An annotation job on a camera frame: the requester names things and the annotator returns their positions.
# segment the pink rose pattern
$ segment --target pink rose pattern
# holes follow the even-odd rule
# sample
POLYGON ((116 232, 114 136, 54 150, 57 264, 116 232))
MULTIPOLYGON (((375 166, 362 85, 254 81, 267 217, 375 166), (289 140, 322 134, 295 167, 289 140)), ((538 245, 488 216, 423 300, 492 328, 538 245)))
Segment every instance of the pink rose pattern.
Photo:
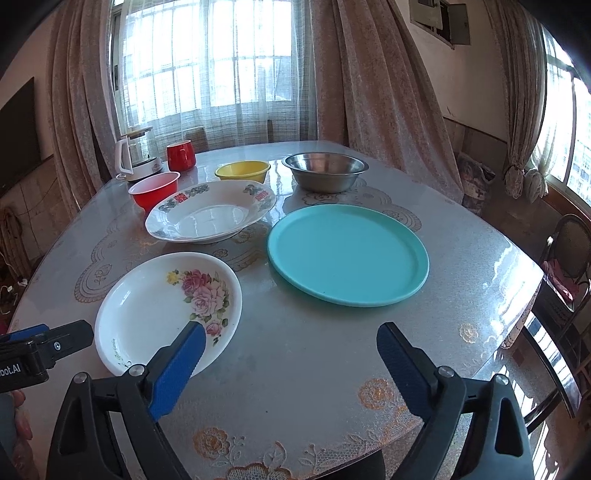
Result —
POLYGON ((181 285, 185 303, 190 303, 193 308, 189 320, 199 319, 205 326, 205 332, 213 337, 215 345, 228 326, 228 318, 224 315, 230 305, 226 282, 220 280, 217 272, 212 277, 199 270, 182 273, 174 270, 168 272, 166 280, 171 285, 181 285))

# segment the floral plate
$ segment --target floral plate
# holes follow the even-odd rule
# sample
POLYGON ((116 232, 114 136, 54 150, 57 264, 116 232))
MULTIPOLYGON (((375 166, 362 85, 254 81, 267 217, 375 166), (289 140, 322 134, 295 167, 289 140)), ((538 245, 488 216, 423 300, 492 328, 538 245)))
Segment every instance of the floral plate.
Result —
POLYGON ((135 267, 111 289, 96 316, 100 359, 114 375, 146 365, 187 322, 205 327, 205 351, 192 375, 226 348, 242 311, 236 274, 211 255, 178 252, 135 267))
POLYGON ((270 187, 252 180, 200 183, 156 205, 146 230, 168 242, 212 244, 259 221, 275 201, 270 187))

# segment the person's hand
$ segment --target person's hand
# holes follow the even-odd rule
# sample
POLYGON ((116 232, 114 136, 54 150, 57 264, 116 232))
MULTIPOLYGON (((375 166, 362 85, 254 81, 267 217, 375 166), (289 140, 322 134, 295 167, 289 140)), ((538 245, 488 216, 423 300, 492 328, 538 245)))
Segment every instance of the person's hand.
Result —
POLYGON ((33 438, 33 433, 29 425, 27 412, 21 408, 26 397, 22 390, 15 390, 11 393, 15 407, 14 424, 17 428, 17 442, 12 452, 12 463, 23 480, 38 480, 39 473, 33 461, 33 450, 28 442, 33 438))

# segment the electric kettle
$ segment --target electric kettle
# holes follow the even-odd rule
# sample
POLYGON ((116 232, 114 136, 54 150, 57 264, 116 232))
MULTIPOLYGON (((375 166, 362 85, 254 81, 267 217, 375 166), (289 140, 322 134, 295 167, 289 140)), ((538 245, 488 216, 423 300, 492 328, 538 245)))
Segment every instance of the electric kettle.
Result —
POLYGON ((153 128, 128 132, 115 144, 115 171, 118 173, 118 180, 140 180, 162 170, 153 128))

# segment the kettle handle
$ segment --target kettle handle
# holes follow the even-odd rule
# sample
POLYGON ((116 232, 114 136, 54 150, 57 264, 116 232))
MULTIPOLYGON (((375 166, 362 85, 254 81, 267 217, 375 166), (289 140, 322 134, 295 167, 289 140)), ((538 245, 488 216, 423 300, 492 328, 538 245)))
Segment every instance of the kettle handle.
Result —
POLYGON ((133 175, 131 155, 129 153, 129 141, 127 137, 118 140, 115 144, 115 171, 123 175, 133 175))

